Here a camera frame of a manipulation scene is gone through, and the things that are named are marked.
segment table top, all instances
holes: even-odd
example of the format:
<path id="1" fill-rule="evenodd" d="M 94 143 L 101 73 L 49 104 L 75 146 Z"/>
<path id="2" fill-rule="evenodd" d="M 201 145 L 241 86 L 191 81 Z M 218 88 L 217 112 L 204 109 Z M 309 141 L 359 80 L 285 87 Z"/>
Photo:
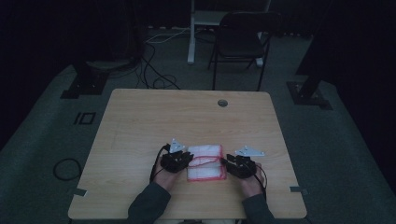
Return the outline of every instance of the table top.
<path id="1" fill-rule="evenodd" d="M 226 100 L 227 106 L 218 105 Z M 271 97 L 252 91 L 114 90 L 92 145 L 69 216 L 127 218 L 134 198 L 149 183 L 159 149 L 173 138 L 185 146 L 221 144 L 233 154 L 243 146 L 265 152 L 252 157 L 268 178 L 267 202 L 277 218 L 302 218 L 306 209 Z M 183 171 L 161 219 L 244 218 L 243 195 L 234 176 L 188 182 Z"/>

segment hand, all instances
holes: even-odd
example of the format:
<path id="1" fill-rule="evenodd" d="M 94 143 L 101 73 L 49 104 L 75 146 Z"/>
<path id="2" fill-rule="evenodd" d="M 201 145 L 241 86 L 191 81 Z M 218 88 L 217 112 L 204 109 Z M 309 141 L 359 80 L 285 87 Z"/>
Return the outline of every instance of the hand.
<path id="1" fill-rule="evenodd" d="M 170 173 L 167 172 L 165 169 L 161 167 L 161 160 L 163 157 L 160 157 L 158 159 L 156 169 L 155 169 L 155 176 L 153 179 L 153 182 L 160 185 L 163 187 L 163 189 L 166 189 L 168 192 L 172 189 L 172 187 L 175 185 L 175 182 L 180 175 L 181 171 L 177 173 Z"/>
<path id="2" fill-rule="evenodd" d="M 256 165 L 262 168 L 262 165 L 256 162 Z M 241 184 L 242 192 L 244 193 L 245 198 L 250 198 L 254 195 L 262 194 L 262 182 L 264 178 L 262 177 L 262 169 L 257 168 L 256 176 L 259 178 L 261 183 L 253 176 L 246 178 L 246 179 L 239 179 Z"/>

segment gray carpet floor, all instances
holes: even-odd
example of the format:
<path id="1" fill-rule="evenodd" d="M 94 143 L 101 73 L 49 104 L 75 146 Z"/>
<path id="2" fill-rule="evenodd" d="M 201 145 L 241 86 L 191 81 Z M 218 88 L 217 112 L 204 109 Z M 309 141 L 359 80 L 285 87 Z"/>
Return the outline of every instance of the gray carpet floor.
<path id="1" fill-rule="evenodd" d="M 178 31 L 156 31 L 158 33 Z M 212 35 L 198 34 L 213 40 Z M 162 41 L 155 38 L 151 41 Z M 304 201 L 312 223 L 396 223 L 396 198 L 378 170 L 359 130 L 349 116 L 336 89 L 328 83 L 319 86 L 333 110 L 318 106 L 295 105 L 287 81 L 304 81 L 296 69 L 310 44 L 300 37 L 276 37 L 266 67 L 262 91 L 270 93 L 288 147 L 297 179 L 304 189 Z M 176 78 L 182 90 L 210 90 L 212 70 L 207 63 L 212 44 L 197 42 L 195 63 L 187 64 L 189 39 L 178 35 L 163 43 L 153 43 L 150 63 L 162 75 Z M 145 58 L 153 53 L 147 47 Z M 95 62 L 102 69 L 108 63 Z M 117 88 L 145 89 L 136 69 L 114 72 L 102 95 L 81 95 L 60 99 L 76 76 L 69 66 L 57 75 L 42 94 L 21 127 L 0 152 L 0 223 L 68 223 L 71 190 L 78 180 L 61 181 L 54 177 L 54 165 L 74 158 L 82 166 L 106 109 L 110 93 Z M 260 69 L 245 70 L 244 64 L 221 64 L 217 90 L 254 91 Z M 152 85 L 157 75 L 148 68 Z M 157 85 L 168 85 L 161 81 Z M 91 125 L 75 124 L 78 113 L 96 113 Z M 63 163 L 58 172 L 78 173 L 72 162 Z M 74 220 L 73 223 L 123 223 L 123 220 Z M 305 219 L 279 220 L 279 223 L 308 223 Z"/>

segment sleeve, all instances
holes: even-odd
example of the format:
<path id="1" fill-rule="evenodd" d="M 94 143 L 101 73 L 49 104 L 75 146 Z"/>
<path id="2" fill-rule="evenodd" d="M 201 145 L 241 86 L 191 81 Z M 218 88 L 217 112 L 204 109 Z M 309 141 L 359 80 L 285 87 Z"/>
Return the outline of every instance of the sleeve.
<path id="1" fill-rule="evenodd" d="M 242 201 L 248 224 L 275 224 L 275 218 L 268 208 L 262 194 L 252 196 Z"/>
<path id="2" fill-rule="evenodd" d="M 168 205 L 171 195 L 156 183 L 150 183 L 128 210 L 128 224 L 149 224 L 160 217 Z"/>

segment person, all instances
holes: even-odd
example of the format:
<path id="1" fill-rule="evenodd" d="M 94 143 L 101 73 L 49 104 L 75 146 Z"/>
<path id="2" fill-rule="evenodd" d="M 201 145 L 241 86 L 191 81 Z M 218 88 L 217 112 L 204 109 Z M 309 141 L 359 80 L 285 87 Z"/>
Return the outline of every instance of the person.
<path id="1" fill-rule="evenodd" d="M 157 162 L 156 175 L 151 183 L 137 195 L 128 209 L 128 224 L 151 224 L 165 211 L 166 205 L 171 199 L 169 193 L 175 185 L 181 172 L 176 174 L 162 170 L 161 158 Z M 257 169 L 256 176 L 263 181 L 261 169 Z M 244 207 L 248 224 L 273 224 L 275 218 L 270 212 L 262 187 L 257 179 L 251 176 L 239 179 L 242 192 L 245 196 L 242 205 Z"/>

